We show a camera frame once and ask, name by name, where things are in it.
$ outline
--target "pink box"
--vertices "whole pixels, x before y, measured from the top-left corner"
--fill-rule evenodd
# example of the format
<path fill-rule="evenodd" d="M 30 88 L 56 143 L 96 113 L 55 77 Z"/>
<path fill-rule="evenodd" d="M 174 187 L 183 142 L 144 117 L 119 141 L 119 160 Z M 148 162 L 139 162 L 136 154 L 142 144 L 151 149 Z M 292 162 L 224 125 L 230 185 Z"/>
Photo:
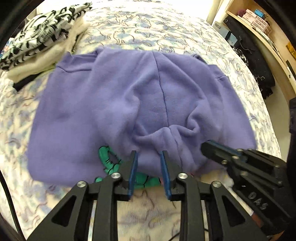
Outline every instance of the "pink box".
<path fill-rule="evenodd" d="M 264 32 L 265 29 L 266 29 L 266 28 L 263 28 L 262 26 L 260 26 L 259 24 L 257 24 L 256 22 L 253 22 L 253 23 L 252 23 L 252 26 L 253 26 L 254 28 L 259 28 L 262 32 Z"/>
<path fill-rule="evenodd" d="M 247 19 L 250 23 L 253 23 L 255 20 L 255 18 L 252 15 L 248 14 L 247 12 L 243 15 L 243 18 Z"/>
<path fill-rule="evenodd" d="M 245 19 L 245 18 L 241 18 L 245 23 L 247 23 L 248 25 L 252 25 L 247 19 Z"/>
<path fill-rule="evenodd" d="M 247 12 L 248 14 L 252 15 L 254 18 L 257 17 L 257 15 L 256 15 L 254 12 L 252 12 L 250 9 L 247 9 L 246 12 Z"/>
<path fill-rule="evenodd" d="M 269 26 L 267 22 L 265 22 L 262 18 L 259 16 L 256 17 L 256 22 L 259 21 L 264 27 Z"/>

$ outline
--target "bedspread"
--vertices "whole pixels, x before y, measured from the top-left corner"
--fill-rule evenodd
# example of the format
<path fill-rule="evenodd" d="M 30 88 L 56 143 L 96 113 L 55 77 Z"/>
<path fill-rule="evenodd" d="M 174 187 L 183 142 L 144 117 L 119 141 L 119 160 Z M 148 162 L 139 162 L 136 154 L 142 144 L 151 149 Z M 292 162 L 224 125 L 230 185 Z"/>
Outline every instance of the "bedspread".
<path fill-rule="evenodd" d="M 85 19 L 91 22 L 91 27 L 78 39 L 76 53 L 88 53 L 99 46 L 197 53 L 208 64 L 216 64 L 229 76 L 240 97 L 258 150 L 280 157 L 269 114 L 252 74 L 227 41 L 204 20 L 152 0 L 98 2 L 86 13 Z M 31 126 L 49 73 L 38 76 L 18 93 L 12 88 L 12 81 L 5 77 L 0 80 L 0 148 L 3 152 L 0 169 L 26 237 L 70 189 L 34 181 L 27 171 L 26 150 Z M 213 178 L 220 179 L 227 187 L 231 185 L 224 173 L 207 175 L 204 180 Z M 136 190 L 130 202 L 118 204 L 119 240 L 169 240 L 179 231 L 180 209 L 179 202 L 166 200 L 161 187 Z M 0 212 L 13 225 L 2 188 Z"/>

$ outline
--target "white towel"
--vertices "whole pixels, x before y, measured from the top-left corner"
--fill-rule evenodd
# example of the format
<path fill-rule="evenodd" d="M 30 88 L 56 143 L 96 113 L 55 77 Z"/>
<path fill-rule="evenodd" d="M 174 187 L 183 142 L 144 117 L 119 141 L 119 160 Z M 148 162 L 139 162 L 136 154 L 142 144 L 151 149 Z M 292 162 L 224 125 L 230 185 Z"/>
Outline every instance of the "white towel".
<path fill-rule="evenodd" d="M 60 61 L 65 52 L 71 52 L 75 43 L 77 35 L 84 32 L 90 23 L 84 21 L 83 18 L 78 18 L 73 27 L 69 31 L 69 36 L 63 42 L 59 42 L 47 49 L 33 56 L 31 59 L 20 63 L 18 66 L 12 68 L 7 73 L 7 78 L 13 80 L 14 83 L 32 75 L 41 73 L 47 70 L 51 65 Z"/>

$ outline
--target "seam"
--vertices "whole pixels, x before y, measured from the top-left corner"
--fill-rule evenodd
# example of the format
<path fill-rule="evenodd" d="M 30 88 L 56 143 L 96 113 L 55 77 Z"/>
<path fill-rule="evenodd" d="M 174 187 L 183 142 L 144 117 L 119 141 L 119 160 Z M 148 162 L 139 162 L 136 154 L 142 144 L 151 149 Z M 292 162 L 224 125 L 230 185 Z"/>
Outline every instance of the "seam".
<path fill-rule="evenodd" d="M 89 68 L 89 69 L 75 69 L 75 70 L 68 70 L 67 68 L 64 68 L 64 67 L 61 67 L 61 66 L 56 66 L 56 69 L 59 68 L 61 69 L 62 71 L 66 72 L 66 73 L 75 73 L 75 72 L 80 72 L 80 71 L 91 71 L 92 69 Z"/>
<path fill-rule="evenodd" d="M 221 82 L 223 81 L 223 80 L 220 79 L 222 77 L 224 77 L 224 76 L 216 78 L 216 80 L 219 82 L 219 84 L 221 84 Z M 222 102 L 222 106 L 223 106 L 223 125 L 222 125 L 222 132 L 221 132 L 218 140 L 220 140 L 221 138 L 224 139 L 224 137 L 225 137 L 226 143 L 229 143 L 228 142 L 228 135 L 225 133 L 225 123 L 226 123 L 227 116 L 226 116 L 225 111 L 224 111 L 224 109 L 225 109 L 225 107 L 224 107 L 224 98 L 222 97 L 221 93 L 220 93 L 220 97 L 221 97 L 221 102 Z"/>
<path fill-rule="evenodd" d="M 153 57 L 155 59 L 155 63 L 156 63 L 156 68 L 157 68 L 157 73 L 158 73 L 158 78 L 159 78 L 159 86 L 160 86 L 160 89 L 163 93 L 163 102 L 165 104 L 165 112 L 166 112 L 166 115 L 167 115 L 167 124 L 168 124 L 168 127 L 170 126 L 169 123 L 168 123 L 168 109 L 167 109 L 167 106 L 166 106 L 166 102 L 165 102 L 165 93 L 163 92 L 163 88 L 161 87 L 161 83 L 160 83 L 160 75 L 159 75 L 159 70 L 158 70 L 158 65 L 157 65 L 157 61 L 156 61 L 156 58 L 154 56 L 154 53 L 152 52 L 153 54 Z"/>
<path fill-rule="evenodd" d="M 159 75 L 159 70 L 158 70 L 157 61 L 156 61 L 156 58 L 155 58 L 154 52 L 152 52 L 152 54 L 153 54 L 153 57 L 154 57 L 154 59 L 155 59 L 156 68 L 157 68 L 157 72 L 158 72 L 159 86 L 160 86 L 160 88 L 161 88 L 161 91 L 163 92 L 163 89 L 162 89 L 162 87 L 161 87 L 161 83 L 160 83 L 160 75 Z M 166 102 L 165 102 L 165 94 L 164 94 L 164 92 L 163 92 L 163 102 L 164 102 L 164 104 L 165 104 L 165 112 L 166 112 L 166 115 L 167 115 L 167 121 L 168 121 L 168 109 L 167 109 Z M 171 135 L 172 135 L 172 137 L 174 138 L 174 141 L 175 141 L 175 143 L 176 143 L 177 151 L 178 151 L 178 155 L 179 155 L 179 159 L 180 159 L 180 162 L 181 162 L 181 170 L 183 170 L 183 162 L 182 162 L 182 158 L 180 157 L 179 145 L 178 145 L 178 143 L 177 143 L 175 137 L 174 137 L 173 134 L 172 134 L 172 130 L 170 129 L 169 123 L 168 123 L 168 129 L 170 130 L 170 133 L 171 133 Z"/>

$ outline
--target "box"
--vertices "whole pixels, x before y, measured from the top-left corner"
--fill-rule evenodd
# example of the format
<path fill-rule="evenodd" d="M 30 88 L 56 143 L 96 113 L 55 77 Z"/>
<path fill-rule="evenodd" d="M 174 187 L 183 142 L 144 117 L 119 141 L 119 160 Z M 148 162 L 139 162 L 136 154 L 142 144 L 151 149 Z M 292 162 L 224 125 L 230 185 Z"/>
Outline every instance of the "box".
<path fill-rule="evenodd" d="M 267 36 L 269 36 L 270 33 L 271 33 L 271 28 L 268 26 L 268 27 L 265 29 L 264 33 L 265 33 Z"/>
<path fill-rule="evenodd" d="M 263 18 L 263 19 L 265 18 L 264 13 L 261 12 L 259 9 L 255 10 L 255 14 L 258 15 L 260 18 Z"/>
<path fill-rule="evenodd" d="M 246 9 L 240 9 L 237 15 L 242 18 L 243 15 L 246 13 L 246 11 L 247 11 Z"/>
<path fill-rule="evenodd" d="M 262 32 L 264 32 L 265 31 L 265 28 L 262 28 L 259 24 L 257 24 L 256 22 L 253 22 L 252 23 L 252 26 L 254 27 L 254 28 L 258 28 L 258 29 L 260 29 L 260 31 L 262 31 Z"/>
<path fill-rule="evenodd" d="M 256 17 L 255 21 L 256 21 L 259 25 L 262 24 L 262 26 L 265 27 L 265 28 L 267 28 L 267 27 L 269 26 L 268 23 L 265 22 L 265 21 L 264 21 L 262 18 L 260 18 L 259 16 Z"/>
<path fill-rule="evenodd" d="M 231 31 L 226 26 L 216 21 L 213 24 L 213 27 L 223 38 L 228 38 L 227 42 L 231 46 L 234 46 L 234 44 L 237 42 L 237 38 L 231 33 Z"/>
<path fill-rule="evenodd" d="M 240 19 L 243 20 L 245 23 L 247 23 L 248 25 L 251 26 L 251 23 L 247 19 L 245 19 L 245 18 L 240 18 Z"/>
<path fill-rule="evenodd" d="M 246 12 L 247 12 L 248 14 L 252 15 L 254 18 L 257 17 L 257 15 L 256 15 L 254 12 L 252 12 L 250 9 L 247 9 Z"/>
<path fill-rule="evenodd" d="M 248 20 L 250 23 L 253 23 L 254 20 L 256 19 L 256 18 L 254 18 L 252 15 L 250 15 L 247 12 L 243 15 L 243 18 L 246 19 L 246 20 Z"/>

